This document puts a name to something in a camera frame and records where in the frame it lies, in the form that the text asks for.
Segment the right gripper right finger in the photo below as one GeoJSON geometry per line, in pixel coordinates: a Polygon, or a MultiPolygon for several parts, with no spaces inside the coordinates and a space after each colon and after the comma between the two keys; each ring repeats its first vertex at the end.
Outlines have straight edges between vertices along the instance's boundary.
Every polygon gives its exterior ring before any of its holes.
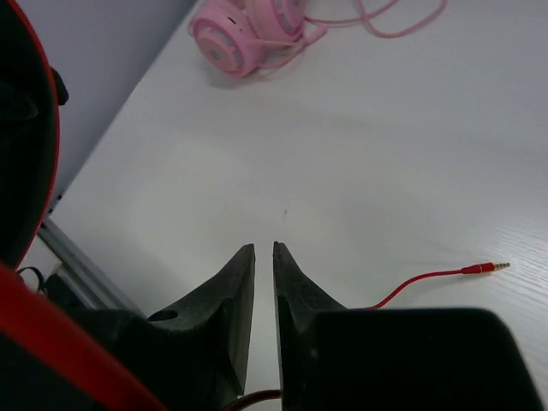
{"type": "Polygon", "coordinates": [[[277,351],[283,410],[306,410],[319,391],[315,318],[346,307],[310,279],[288,247],[273,244],[277,351]]]}

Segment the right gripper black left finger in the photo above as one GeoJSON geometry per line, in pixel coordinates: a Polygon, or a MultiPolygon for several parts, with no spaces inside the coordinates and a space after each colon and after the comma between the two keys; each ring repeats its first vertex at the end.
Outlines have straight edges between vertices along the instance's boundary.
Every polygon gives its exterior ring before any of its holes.
{"type": "Polygon", "coordinates": [[[245,389],[255,279],[247,244],[197,289],[128,326],[128,366],[169,410],[219,410],[245,389]]]}

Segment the red black headphones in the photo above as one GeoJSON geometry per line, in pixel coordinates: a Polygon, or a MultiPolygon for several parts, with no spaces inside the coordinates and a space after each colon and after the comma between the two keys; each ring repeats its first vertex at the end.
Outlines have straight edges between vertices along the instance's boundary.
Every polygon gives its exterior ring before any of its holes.
{"type": "Polygon", "coordinates": [[[164,405],[66,313],[16,274],[55,185],[68,94],[16,1],[1,3],[1,335],[108,410],[164,405]]]}

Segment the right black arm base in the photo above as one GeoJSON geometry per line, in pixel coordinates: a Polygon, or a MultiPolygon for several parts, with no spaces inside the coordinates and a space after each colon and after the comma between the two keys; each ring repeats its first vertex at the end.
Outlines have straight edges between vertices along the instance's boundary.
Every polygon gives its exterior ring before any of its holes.
{"type": "Polygon", "coordinates": [[[63,310],[123,310],[144,318],[146,315],[108,278],[59,265],[46,276],[36,266],[15,271],[18,278],[35,294],[63,310]]]}

